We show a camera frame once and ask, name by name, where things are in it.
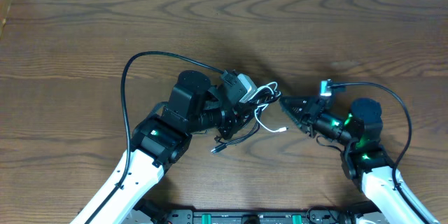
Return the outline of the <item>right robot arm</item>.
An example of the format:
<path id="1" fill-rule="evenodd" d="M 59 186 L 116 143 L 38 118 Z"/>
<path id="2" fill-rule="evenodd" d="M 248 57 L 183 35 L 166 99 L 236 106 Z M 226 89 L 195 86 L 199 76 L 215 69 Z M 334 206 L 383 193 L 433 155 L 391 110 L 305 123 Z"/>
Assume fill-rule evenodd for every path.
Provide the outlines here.
<path id="1" fill-rule="evenodd" d="M 388 223 L 437 223 L 410 190 L 381 143 L 382 108 L 359 98 L 346 118 L 331 113 L 331 97 L 283 97 L 280 105 L 297 128 L 311 138 L 322 136 L 340 152 L 345 176 L 367 197 L 366 210 L 351 214 L 351 222 L 371 221 L 375 214 Z"/>

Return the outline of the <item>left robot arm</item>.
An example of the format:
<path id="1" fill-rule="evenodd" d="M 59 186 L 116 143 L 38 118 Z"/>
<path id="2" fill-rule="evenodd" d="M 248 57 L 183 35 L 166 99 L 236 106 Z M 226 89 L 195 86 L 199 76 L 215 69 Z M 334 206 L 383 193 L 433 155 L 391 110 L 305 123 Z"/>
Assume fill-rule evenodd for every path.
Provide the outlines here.
<path id="1" fill-rule="evenodd" d="M 194 133 L 216 128 L 230 139 L 253 115 L 256 85 L 242 73 L 224 72 L 219 86 L 199 71 L 183 71 L 161 115 L 150 114 L 132 133 L 130 150 L 74 218 L 74 223 L 121 223 L 137 202 L 187 151 Z"/>

